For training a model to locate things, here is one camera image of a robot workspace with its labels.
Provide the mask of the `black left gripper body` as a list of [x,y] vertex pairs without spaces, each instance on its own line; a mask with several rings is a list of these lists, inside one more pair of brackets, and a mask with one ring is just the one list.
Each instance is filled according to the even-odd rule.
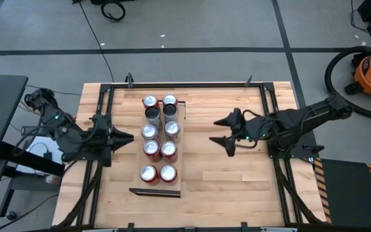
[[97,160],[102,162],[104,167],[111,166],[111,116],[110,114],[95,114],[92,118],[95,124],[94,136],[91,145],[97,153]]

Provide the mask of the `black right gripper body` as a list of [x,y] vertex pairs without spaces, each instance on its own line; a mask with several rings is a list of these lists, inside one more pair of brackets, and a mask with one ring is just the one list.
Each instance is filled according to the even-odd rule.
[[246,120],[244,117],[244,111],[241,111],[239,108],[235,108],[231,115],[234,116],[234,124],[230,126],[231,136],[235,140],[251,140],[255,144],[259,140],[264,140],[267,138],[267,127],[266,127],[266,118],[254,114],[254,118]]

